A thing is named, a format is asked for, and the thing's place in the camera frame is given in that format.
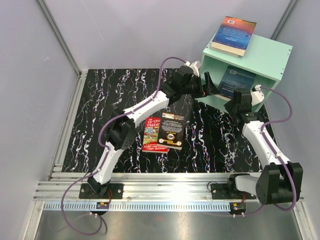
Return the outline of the dark blue paperback book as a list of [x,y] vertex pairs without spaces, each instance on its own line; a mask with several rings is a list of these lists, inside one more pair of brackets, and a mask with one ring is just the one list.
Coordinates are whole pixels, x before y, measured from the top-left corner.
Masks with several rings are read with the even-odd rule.
[[229,65],[217,87],[218,93],[215,96],[229,101],[234,96],[234,90],[251,89],[255,78],[255,73]]

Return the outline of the black paperback book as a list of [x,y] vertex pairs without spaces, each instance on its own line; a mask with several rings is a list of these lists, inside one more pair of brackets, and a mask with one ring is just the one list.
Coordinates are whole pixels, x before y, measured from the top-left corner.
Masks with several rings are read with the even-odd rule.
[[183,147],[185,117],[163,112],[160,118],[157,145],[181,150]]

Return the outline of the blue orange sunset book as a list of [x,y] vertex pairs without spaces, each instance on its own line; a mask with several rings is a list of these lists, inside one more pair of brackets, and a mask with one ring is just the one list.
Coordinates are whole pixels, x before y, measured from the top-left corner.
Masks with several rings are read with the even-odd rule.
[[237,49],[243,57],[256,25],[256,22],[225,16],[210,46],[230,46]]

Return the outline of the red treehouse book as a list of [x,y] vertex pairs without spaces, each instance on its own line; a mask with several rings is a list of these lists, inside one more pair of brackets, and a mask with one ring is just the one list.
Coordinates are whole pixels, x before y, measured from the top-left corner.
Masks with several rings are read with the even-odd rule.
[[148,117],[145,120],[142,152],[166,154],[169,151],[167,147],[157,145],[160,123],[160,117]]

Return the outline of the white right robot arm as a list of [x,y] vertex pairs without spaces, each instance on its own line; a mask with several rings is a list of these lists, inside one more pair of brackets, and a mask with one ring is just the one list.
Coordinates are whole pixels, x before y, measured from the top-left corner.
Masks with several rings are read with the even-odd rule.
[[249,141],[263,167],[262,173],[254,177],[249,173],[231,174],[226,192],[233,199],[243,193],[256,196],[262,206],[289,203],[291,210],[300,198],[303,167],[291,162],[278,148],[269,135],[262,116],[252,111],[252,106],[264,100],[264,89],[256,85],[252,90],[237,89],[233,98],[224,106],[232,116],[234,124],[242,128],[243,136]]

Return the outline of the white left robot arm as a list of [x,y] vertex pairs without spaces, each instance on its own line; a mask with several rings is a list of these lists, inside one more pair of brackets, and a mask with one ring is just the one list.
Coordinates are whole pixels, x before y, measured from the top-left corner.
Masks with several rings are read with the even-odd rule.
[[107,195],[111,175],[119,157],[135,140],[136,128],[147,117],[180,100],[182,95],[204,98],[219,93],[210,73],[200,74],[190,66],[181,66],[170,80],[159,86],[151,96],[127,109],[115,109],[102,127],[98,143],[104,148],[100,161],[88,178],[90,193],[97,199]]

